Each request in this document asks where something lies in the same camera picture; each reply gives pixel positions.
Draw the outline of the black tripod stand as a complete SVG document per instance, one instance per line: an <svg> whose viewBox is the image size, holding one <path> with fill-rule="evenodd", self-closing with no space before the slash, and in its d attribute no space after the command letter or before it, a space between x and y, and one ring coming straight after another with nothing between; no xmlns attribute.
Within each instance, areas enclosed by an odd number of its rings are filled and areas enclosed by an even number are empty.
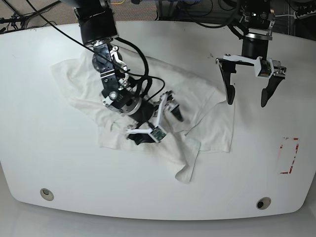
<svg viewBox="0 0 316 237"><path fill-rule="evenodd" d="M2 2L13 12L13 14L8 19L3 17L0 18L1 25L7 24L5 27L0 28L1 34L25 30L29 21L38 16L36 12L20 14L7 0L3 0Z"/></svg>

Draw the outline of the white printed T-shirt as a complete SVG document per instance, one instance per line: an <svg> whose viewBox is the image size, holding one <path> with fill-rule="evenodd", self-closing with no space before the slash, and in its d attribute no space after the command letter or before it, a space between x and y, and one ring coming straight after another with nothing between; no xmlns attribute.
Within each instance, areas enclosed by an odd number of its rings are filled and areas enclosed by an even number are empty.
<svg viewBox="0 0 316 237"><path fill-rule="evenodd" d="M136 145L125 135L132 119L103 105L102 84L92 65L91 53L59 62L50 69L67 102L96 123L100 147L164 158L175 178L188 183L200 152L230 151L235 109L227 105L225 95L205 79L152 57L147 61L150 74L155 76L150 95L158 99L158 90L165 82L165 89L174 92L184 121L180 122L166 112L163 125L167 136L160 143L141 145Z"/></svg>

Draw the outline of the white power strip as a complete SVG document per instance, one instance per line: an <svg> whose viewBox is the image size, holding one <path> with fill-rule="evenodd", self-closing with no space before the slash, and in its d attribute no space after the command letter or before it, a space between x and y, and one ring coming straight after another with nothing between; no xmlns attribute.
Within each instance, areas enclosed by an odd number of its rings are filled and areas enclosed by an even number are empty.
<svg viewBox="0 0 316 237"><path fill-rule="evenodd" d="M311 16L315 16L316 15L316 8L314 7L303 7L303 8L299 8L298 10L295 11L294 13L294 18L295 19L305 19Z"/></svg>

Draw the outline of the red tape rectangle marking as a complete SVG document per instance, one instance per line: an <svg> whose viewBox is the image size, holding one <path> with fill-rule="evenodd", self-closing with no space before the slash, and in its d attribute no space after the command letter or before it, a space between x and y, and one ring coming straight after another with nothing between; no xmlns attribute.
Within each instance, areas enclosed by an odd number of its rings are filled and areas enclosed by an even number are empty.
<svg viewBox="0 0 316 237"><path fill-rule="evenodd" d="M292 172L299 148L299 142L299 138L285 137L282 140L277 157L278 174L290 174Z"/></svg>

